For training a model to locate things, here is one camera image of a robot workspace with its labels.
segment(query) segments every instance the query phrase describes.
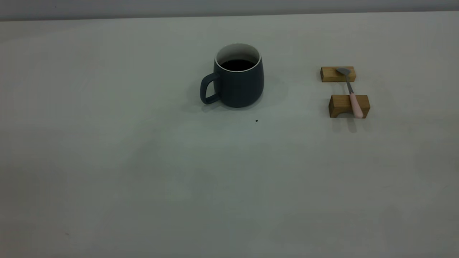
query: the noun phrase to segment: table surface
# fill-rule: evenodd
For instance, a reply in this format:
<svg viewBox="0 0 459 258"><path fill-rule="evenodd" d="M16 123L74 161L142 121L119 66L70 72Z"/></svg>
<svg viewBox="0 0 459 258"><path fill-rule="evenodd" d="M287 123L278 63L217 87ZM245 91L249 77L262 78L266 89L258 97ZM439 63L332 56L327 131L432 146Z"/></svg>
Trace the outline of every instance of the table surface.
<svg viewBox="0 0 459 258"><path fill-rule="evenodd" d="M233 42L264 93L205 106ZM458 46L459 12L0 22L0 254L456 257Z"/></svg>

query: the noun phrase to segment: coffee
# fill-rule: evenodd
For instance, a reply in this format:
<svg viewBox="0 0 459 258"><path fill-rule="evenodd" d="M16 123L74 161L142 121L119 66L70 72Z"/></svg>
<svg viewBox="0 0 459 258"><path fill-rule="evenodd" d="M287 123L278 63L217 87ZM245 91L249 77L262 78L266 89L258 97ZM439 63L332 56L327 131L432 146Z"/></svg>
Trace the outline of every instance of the coffee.
<svg viewBox="0 0 459 258"><path fill-rule="evenodd" d="M243 60L243 59L230 60L222 64L222 67L225 68L226 70L235 71L235 72L245 71L254 66L255 66L254 63L247 61L247 60Z"/></svg>

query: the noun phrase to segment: mug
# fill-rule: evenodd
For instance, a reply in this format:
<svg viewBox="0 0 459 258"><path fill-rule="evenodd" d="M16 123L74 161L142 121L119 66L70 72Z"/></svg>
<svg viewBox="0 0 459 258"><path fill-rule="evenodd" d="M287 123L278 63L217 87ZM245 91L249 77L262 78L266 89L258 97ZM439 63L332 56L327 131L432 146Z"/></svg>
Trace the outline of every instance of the mug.
<svg viewBox="0 0 459 258"><path fill-rule="evenodd" d="M206 98L212 81L215 94ZM221 100L230 107L246 107L261 96L263 85L263 63L258 50L248 44L227 45L216 54L213 73L202 79L201 101L210 104Z"/></svg>

